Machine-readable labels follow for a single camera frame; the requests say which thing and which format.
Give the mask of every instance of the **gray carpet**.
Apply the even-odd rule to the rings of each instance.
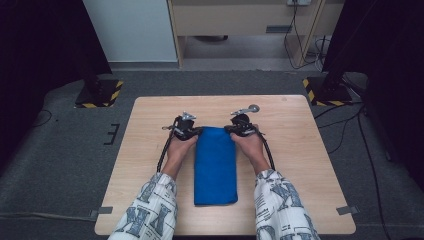
[[[82,81],[51,91],[44,109],[22,142],[12,164],[0,178],[0,212],[42,212],[88,217],[103,201],[134,100],[139,96],[302,94],[302,79],[310,72],[115,72],[124,81],[113,107],[76,109],[74,101]],[[356,114],[360,104],[340,107],[317,119],[323,126]],[[313,114],[329,107],[311,106]],[[372,124],[361,115],[375,164],[381,207],[391,239],[424,236],[424,193],[409,178],[401,163],[386,160]],[[120,124],[113,145],[112,124]],[[328,151],[337,148],[343,124],[321,128]],[[373,173],[357,119],[349,121],[340,148],[331,162],[353,215],[353,235],[322,239],[387,239],[380,220]],[[0,239],[106,239],[94,233],[94,222],[35,218],[0,219]],[[195,237],[175,237],[195,239]],[[255,239],[253,236],[214,239]]]

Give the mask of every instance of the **blue cloth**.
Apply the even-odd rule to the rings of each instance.
[[[194,205],[226,205],[237,200],[235,143],[224,128],[203,127],[196,143]]]

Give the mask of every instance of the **table top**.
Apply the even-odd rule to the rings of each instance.
[[[186,111],[197,116],[196,126],[230,125],[231,112],[260,107],[248,113],[267,139],[275,168],[296,187],[319,234],[351,234],[356,226],[351,214],[339,215],[347,206],[339,182],[313,119],[301,95],[171,96],[137,98],[128,122],[102,207],[95,226],[109,235],[132,203],[141,186],[156,172],[157,162],[175,117]],[[239,200],[229,206],[194,206],[194,151],[192,147],[177,178],[178,221],[175,235],[256,235],[253,192],[255,174],[237,148]]]

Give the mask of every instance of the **printed fabric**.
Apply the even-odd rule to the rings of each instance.
[[[156,173],[141,189],[109,240],[170,240],[178,207],[175,181]],[[294,186],[279,172],[256,176],[256,239],[320,240]]]

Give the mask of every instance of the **hand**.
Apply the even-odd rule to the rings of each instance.
[[[263,153],[263,142],[257,133],[251,134],[247,137],[240,137],[237,134],[231,133],[231,139],[240,147],[241,151],[249,159],[253,166],[255,174],[270,169]]]
[[[178,172],[183,164],[183,159],[187,155],[188,150],[197,142],[198,136],[194,136],[186,141],[181,141],[178,138],[172,138],[169,143],[167,156],[168,160],[162,169],[162,173],[165,173],[172,177],[174,180],[177,179]]]

